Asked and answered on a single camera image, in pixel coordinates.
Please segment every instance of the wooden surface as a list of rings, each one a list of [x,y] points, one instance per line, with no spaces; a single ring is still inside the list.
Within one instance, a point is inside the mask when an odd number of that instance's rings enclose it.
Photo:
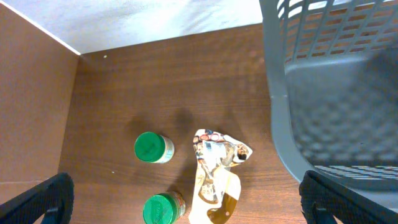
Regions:
[[[242,192],[229,223],[304,223],[299,184],[272,143],[270,107],[261,25],[83,55],[59,169],[75,182],[72,222],[143,223],[144,202],[177,189],[188,207],[178,222],[188,223],[192,138],[207,128],[254,150],[231,170]],[[174,142],[170,162],[135,157],[144,131]]]

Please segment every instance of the crumpled wrapper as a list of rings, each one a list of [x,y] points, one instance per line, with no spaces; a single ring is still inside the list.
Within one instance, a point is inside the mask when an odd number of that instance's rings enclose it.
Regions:
[[[193,137],[198,160],[190,223],[225,223],[241,194],[241,181],[229,170],[249,159],[252,149],[228,135],[199,129]]]

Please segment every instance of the wood grain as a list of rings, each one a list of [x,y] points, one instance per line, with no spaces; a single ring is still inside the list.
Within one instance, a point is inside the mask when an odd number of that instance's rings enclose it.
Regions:
[[[72,222],[143,223],[145,201],[174,189],[188,205],[178,222],[188,223],[197,166],[192,138],[208,128],[254,150],[232,169],[242,193],[229,223],[304,223],[299,184],[272,143],[270,107],[261,25],[83,55],[59,169],[75,182]],[[144,131],[174,142],[170,162],[135,157]]]
[[[57,173],[78,56],[1,2],[0,52],[1,203]]]

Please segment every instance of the brown wall panel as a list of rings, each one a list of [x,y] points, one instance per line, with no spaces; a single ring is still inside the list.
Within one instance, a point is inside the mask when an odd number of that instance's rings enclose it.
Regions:
[[[77,61],[0,4],[2,201],[57,173]]]

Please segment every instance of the basket mesh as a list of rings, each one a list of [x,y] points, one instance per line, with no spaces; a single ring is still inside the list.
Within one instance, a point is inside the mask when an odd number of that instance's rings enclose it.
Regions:
[[[315,166],[329,175],[356,180],[398,180],[398,167],[395,166]]]
[[[398,0],[277,3],[285,63],[388,48],[398,32]]]

